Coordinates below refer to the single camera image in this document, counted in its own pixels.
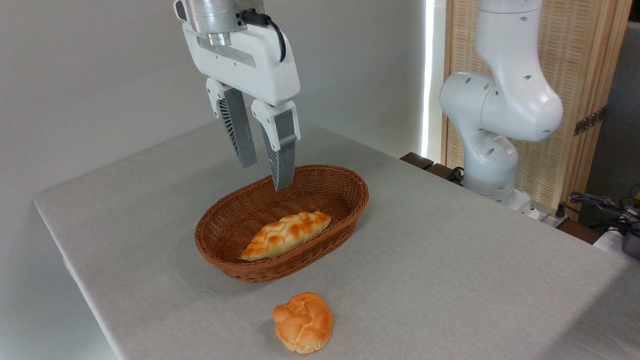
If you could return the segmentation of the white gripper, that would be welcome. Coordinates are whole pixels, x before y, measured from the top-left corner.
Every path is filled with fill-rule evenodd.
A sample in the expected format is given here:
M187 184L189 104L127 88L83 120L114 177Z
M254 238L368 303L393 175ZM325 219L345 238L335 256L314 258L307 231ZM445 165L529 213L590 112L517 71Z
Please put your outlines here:
M297 107L300 81L291 44L285 59L271 27L248 25L230 35L230 45L212 45L186 22L183 34L198 70L208 76L206 90L216 118L225 126L243 169L258 162L243 93L254 98L275 191L290 186L295 173L295 143L301 139Z

